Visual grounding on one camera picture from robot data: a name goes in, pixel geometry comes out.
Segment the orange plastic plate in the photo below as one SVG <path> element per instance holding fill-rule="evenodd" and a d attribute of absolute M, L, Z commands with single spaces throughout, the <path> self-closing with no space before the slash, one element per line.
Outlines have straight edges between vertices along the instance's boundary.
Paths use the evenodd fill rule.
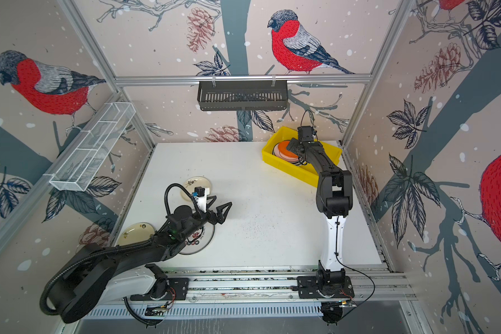
<path fill-rule="evenodd" d="M 286 140 L 276 144 L 273 153 L 276 157 L 294 164 L 299 161 L 299 156 L 288 150 L 289 143 L 290 141 Z"/>

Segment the white plate green cloud outline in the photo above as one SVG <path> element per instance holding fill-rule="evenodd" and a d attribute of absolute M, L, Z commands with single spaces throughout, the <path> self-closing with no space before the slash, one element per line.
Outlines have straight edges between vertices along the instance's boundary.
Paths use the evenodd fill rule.
<path fill-rule="evenodd" d="M 273 154 L 274 157 L 277 157 L 277 158 L 279 158 L 279 159 L 281 159 L 283 161 L 286 161 L 287 163 L 290 163 L 290 164 L 295 165 L 295 166 L 304 166 L 304 165 L 306 165 L 306 162 L 301 161 L 298 156 L 295 156 L 295 157 L 284 156 L 281 153 L 278 144 L 276 144 L 274 146 L 274 149 L 271 151 L 271 154 Z"/>

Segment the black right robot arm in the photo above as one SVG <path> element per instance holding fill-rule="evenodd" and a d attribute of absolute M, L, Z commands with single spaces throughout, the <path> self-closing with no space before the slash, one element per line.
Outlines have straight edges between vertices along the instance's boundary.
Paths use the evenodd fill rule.
<path fill-rule="evenodd" d="M 342 239 L 347 216 L 353 207 L 352 174 L 338 167 L 326 154 L 312 125 L 300 125 L 297 137 L 289 141 L 287 149 L 317 172 L 316 206 L 326 217 L 327 241 L 318 262 L 316 281 L 323 295 L 332 295 L 335 289 L 346 284 Z"/>

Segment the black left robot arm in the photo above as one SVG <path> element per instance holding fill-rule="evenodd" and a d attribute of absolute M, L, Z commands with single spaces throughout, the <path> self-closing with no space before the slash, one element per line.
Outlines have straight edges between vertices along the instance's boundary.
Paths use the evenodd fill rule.
<path fill-rule="evenodd" d="M 166 221 L 153 235 L 142 242 L 125 246 L 101 247 L 91 243 L 84 246 L 50 278 L 39 299 L 41 312 L 59 316 L 71 324 L 86 316 L 97 306 L 111 279 L 137 267 L 153 267 L 175 257 L 186 246 L 186 241 L 205 224 L 223 224 L 232 203 L 211 209 L 217 199 L 208 196 L 199 187 L 194 193 L 185 192 L 190 205 L 172 210 L 168 195 L 174 188 L 184 186 L 172 183 L 164 192 Z"/>

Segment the yellow plastic bin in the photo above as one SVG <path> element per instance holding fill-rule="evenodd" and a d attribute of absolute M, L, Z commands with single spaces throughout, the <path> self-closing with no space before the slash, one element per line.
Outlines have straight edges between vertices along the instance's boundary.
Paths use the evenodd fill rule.
<path fill-rule="evenodd" d="M 276 144 L 286 140 L 290 141 L 291 139 L 296 137 L 297 130 L 290 129 L 288 127 L 282 127 L 268 140 L 266 145 L 263 147 L 261 151 L 262 160 L 265 164 L 270 165 L 271 167 L 274 167 L 279 171 L 292 176 L 293 178 L 305 182 L 310 186 L 317 187 L 319 172 L 316 171 L 310 163 L 307 163 L 304 166 L 295 166 L 277 157 L 274 157 L 273 154 L 271 154 L 271 151 L 274 149 L 274 146 Z M 319 142 L 324 149 L 325 155 L 331 160 L 332 164 L 338 166 L 338 168 L 343 170 L 344 174 L 347 174 L 347 176 L 349 176 L 349 174 L 347 173 L 349 171 L 346 168 L 344 169 L 339 167 L 339 163 L 342 160 L 342 149 L 324 141 Z"/>

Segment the white plate red characters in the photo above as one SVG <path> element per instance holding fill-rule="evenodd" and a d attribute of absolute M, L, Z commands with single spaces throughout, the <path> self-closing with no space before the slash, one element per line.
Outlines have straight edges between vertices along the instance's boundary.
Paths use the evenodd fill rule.
<path fill-rule="evenodd" d="M 213 240 L 215 234 L 215 226 L 205 224 L 203 227 L 194 232 L 185 241 L 185 247 L 179 252 L 183 256 L 191 256 L 201 252 Z"/>

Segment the cream small floral plate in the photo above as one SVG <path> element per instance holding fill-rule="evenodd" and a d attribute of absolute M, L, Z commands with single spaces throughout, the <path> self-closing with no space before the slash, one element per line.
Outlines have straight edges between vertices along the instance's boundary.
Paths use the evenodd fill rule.
<path fill-rule="evenodd" d="M 184 181 L 183 186 L 190 194 L 194 193 L 195 188 L 198 187 L 213 190 L 211 181 L 203 176 L 193 176 Z"/>

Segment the cream yellow plate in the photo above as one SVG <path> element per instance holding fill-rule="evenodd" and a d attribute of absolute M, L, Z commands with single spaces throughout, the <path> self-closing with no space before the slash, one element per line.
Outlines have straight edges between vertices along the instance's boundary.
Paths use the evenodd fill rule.
<path fill-rule="evenodd" d="M 133 224 L 126 228 L 117 239 L 116 246 L 126 246 L 138 242 L 149 240 L 155 234 L 155 229 L 152 225 L 142 222 Z"/>

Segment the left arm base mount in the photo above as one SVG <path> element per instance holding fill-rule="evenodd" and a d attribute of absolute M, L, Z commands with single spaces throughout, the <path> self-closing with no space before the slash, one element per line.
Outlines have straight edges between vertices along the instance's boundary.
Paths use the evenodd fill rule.
<path fill-rule="evenodd" d="M 150 289 L 143 294 L 133 294 L 132 301 L 183 301 L 189 289 L 188 278 L 170 278 L 157 264 L 144 267 L 148 278 L 154 278 Z"/>

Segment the black hanging wall basket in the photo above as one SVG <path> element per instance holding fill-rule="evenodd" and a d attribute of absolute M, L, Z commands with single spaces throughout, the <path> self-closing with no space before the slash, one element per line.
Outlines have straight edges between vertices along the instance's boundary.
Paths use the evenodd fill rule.
<path fill-rule="evenodd" d="M 286 81 L 200 82 L 202 111 L 282 111 L 288 107 Z"/>

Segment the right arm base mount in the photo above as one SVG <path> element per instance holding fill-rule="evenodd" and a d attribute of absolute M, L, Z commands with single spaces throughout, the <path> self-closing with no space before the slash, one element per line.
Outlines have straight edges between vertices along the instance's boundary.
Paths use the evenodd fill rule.
<path fill-rule="evenodd" d="M 339 271 L 325 269 L 321 261 L 313 276 L 298 276 L 296 286 L 299 299 L 353 299 L 354 291 L 351 279 L 342 267 Z"/>

